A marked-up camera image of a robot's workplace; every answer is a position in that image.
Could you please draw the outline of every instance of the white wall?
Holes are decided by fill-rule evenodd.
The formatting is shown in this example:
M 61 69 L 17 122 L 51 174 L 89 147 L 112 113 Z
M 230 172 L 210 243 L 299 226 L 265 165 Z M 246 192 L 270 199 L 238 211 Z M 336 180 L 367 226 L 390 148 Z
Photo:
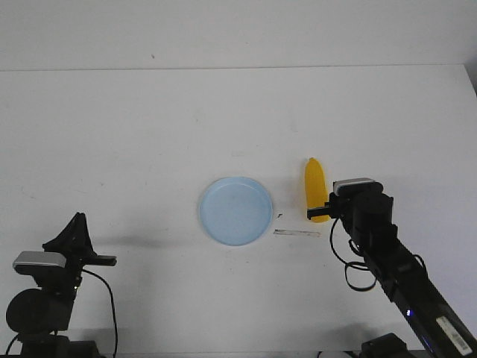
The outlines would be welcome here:
M 476 1 L 3 1 L 0 69 L 464 63 Z

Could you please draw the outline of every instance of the white tabletop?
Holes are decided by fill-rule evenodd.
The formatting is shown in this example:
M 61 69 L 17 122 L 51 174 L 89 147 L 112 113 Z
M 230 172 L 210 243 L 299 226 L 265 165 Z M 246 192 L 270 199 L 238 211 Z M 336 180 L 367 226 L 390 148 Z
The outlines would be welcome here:
M 16 255 L 80 211 L 95 250 L 118 256 L 91 269 L 115 292 L 123 353 L 358 349 L 389 332 L 420 347 L 380 288 L 347 287 L 330 222 L 306 220 L 316 157 L 329 184 L 384 184 L 400 239 L 477 332 L 477 101 L 463 66 L 3 72 L 0 91 L 1 312 L 33 286 Z M 232 175 L 274 203 L 268 232 L 238 248 L 197 216 Z M 341 228 L 336 241 L 351 258 Z M 106 289 L 85 278 L 70 337 L 106 353 L 111 325 Z

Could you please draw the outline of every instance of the light blue plate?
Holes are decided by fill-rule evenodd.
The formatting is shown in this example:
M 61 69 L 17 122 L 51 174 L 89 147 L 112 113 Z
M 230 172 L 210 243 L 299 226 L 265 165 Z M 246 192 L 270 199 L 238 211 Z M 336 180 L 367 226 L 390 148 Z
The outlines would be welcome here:
M 231 246 L 258 239 L 271 223 L 273 209 L 267 190 L 250 178 L 214 182 L 202 197 L 199 216 L 205 231 Z

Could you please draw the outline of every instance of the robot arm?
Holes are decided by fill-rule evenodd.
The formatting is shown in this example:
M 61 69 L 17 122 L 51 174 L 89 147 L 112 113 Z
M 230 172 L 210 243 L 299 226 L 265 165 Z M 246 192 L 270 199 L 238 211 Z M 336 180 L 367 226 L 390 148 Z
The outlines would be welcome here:
M 77 213 L 43 248 L 23 251 L 13 263 L 16 272 L 32 276 L 39 287 L 20 292 L 7 308 L 7 323 L 19 333 L 21 342 L 36 342 L 50 332 L 67 330 L 83 267 L 116 264 L 116 257 L 93 251 L 83 213 Z
M 369 178 L 335 182 L 325 207 L 308 217 L 339 218 L 364 263 L 394 302 L 424 348 L 437 358 L 477 357 L 477 341 L 397 238 L 393 199 Z

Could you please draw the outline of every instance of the black cable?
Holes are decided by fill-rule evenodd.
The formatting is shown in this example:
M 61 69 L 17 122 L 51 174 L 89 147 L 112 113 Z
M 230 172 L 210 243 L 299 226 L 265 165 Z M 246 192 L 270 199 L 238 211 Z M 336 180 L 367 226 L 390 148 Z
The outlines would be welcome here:
M 5 351 L 5 356 L 7 356 L 10 353 L 10 349 L 12 348 L 13 343 L 15 343 L 15 341 L 18 339 L 18 336 L 19 336 L 19 334 L 17 334 L 16 336 L 13 337 L 12 341 L 10 342 L 10 344 L 7 347 L 7 350 Z
M 329 232 L 329 246 L 331 247 L 331 250 L 333 251 L 333 254 L 336 256 L 336 258 L 338 258 L 338 260 L 340 260 L 343 264 L 344 264 L 344 278 L 346 280 L 346 283 L 347 285 L 355 290 L 355 291 L 358 291 L 358 292 L 366 292 L 366 291 L 370 291 L 371 289 L 374 288 L 374 286 L 376 285 L 376 278 L 374 278 L 374 282 L 369 285 L 369 286 L 366 286 L 366 287 L 357 287 L 357 286 L 354 286 L 350 283 L 350 281 L 348 280 L 348 269 L 349 268 L 352 268 L 352 269 L 355 269 L 355 270 L 359 270 L 359 271 L 369 271 L 370 269 L 367 267 L 367 265 L 365 263 L 361 263 L 359 261 L 345 261 L 340 255 L 338 255 L 338 252 L 336 252 L 335 250 L 335 245 L 333 244 L 333 232 L 335 231 L 335 226 L 336 224 L 338 223 L 338 220 L 339 218 L 337 218 L 335 220 L 335 222 L 333 222 L 333 225 L 331 226 L 331 231 Z M 355 248 L 352 244 L 352 240 L 350 240 L 348 242 L 348 244 L 350 245 L 351 247 L 351 250 L 357 254 L 358 256 L 362 256 L 360 255 L 360 253 L 358 252 L 358 249 Z
M 419 260 L 419 263 L 423 267 L 424 272 L 426 273 L 426 276 L 427 276 L 427 267 L 426 267 L 426 264 L 424 263 L 423 258 L 421 256 L 417 255 L 417 254 L 414 254 L 413 256 L 416 257 Z
M 333 254 L 336 256 L 336 258 L 338 258 L 338 260 L 340 260 L 344 265 L 346 265 L 348 264 L 348 262 L 342 259 L 340 255 L 338 255 L 338 252 L 336 252 L 335 250 L 335 245 L 333 244 L 333 231 L 335 230 L 335 226 L 338 220 L 339 218 L 336 219 L 335 222 L 333 222 L 333 225 L 331 226 L 331 231 L 329 232 L 329 246 L 331 247 L 331 251 L 333 251 Z M 352 265 L 350 265 L 350 267 L 359 271 L 369 271 L 366 265 L 364 266 L 355 265 L 355 263 L 353 263 Z
M 88 270 L 85 270 L 85 269 L 83 269 L 82 271 L 98 278 L 100 281 L 102 281 L 102 283 L 104 283 L 106 285 L 107 290 L 110 292 L 111 310 L 113 311 L 114 337 L 115 337 L 113 358 L 116 358 L 116 353 L 118 352 L 118 323 L 116 322 L 116 308 L 114 307 L 113 291 L 112 291 L 110 285 L 108 284 L 108 282 L 106 282 L 106 280 L 104 278 L 102 278 L 99 274 L 95 274 L 94 272 L 91 272 L 91 271 L 88 271 Z
M 358 261 L 350 261 L 344 266 L 344 278 L 345 278 L 346 283 L 348 284 L 348 286 L 351 289 L 353 289 L 355 291 L 358 291 L 358 292 L 366 292 L 366 291 L 370 291 L 371 289 L 373 289 L 374 286 L 376 285 L 376 278 L 374 278 L 374 282 L 372 284 L 370 284 L 369 286 L 366 286 L 366 287 L 357 287 L 357 286 L 354 286 L 350 283 L 350 280 L 348 279 L 348 269 L 350 267 L 355 268 L 355 266 L 366 267 L 366 264 L 365 263 L 359 263 Z
M 347 354 L 351 358 L 359 358 L 358 354 L 352 352 L 352 351 L 344 351 L 343 353 Z

